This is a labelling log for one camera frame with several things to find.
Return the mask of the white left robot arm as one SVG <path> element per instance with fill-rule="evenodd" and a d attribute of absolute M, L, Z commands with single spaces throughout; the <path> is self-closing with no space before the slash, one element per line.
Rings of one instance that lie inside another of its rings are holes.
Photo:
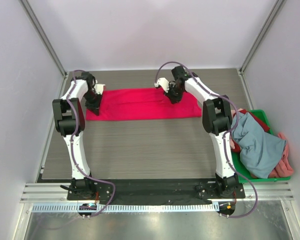
<path fill-rule="evenodd" d="M 74 70 L 66 93 L 52 101 L 55 128 L 63 137 L 71 162 L 70 186 L 60 186 L 68 191 L 70 200 L 89 200 L 97 195 L 84 150 L 83 133 L 86 122 L 81 100 L 85 99 L 85 108 L 98 116 L 104 88 L 105 85 L 98 84 L 90 72 Z"/>

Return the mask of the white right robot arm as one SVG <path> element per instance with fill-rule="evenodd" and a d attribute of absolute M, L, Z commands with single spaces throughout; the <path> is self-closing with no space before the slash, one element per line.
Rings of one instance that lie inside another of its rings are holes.
<path fill-rule="evenodd" d="M 216 159 L 215 190 L 221 198 L 228 198 L 239 185 L 230 146 L 233 123 L 230 103 L 225 95 L 211 91 L 196 74 L 187 73 L 184 67 L 176 66 L 171 73 L 173 81 L 160 78 L 155 85 L 164 89 L 172 104 L 179 103 L 184 93 L 191 94 L 202 104 L 202 125 L 212 140 Z"/>

